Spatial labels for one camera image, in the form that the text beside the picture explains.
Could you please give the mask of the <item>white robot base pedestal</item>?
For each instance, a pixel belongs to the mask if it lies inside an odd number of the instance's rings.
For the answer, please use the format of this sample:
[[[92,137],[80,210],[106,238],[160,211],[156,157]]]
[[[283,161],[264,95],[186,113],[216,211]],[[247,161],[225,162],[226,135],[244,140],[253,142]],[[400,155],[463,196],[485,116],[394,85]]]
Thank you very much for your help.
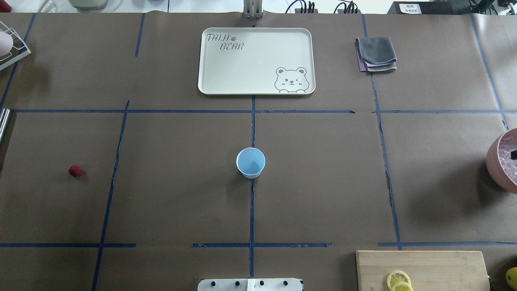
[[[198,291],[303,291],[298,278],[210,278],[203,279]]]

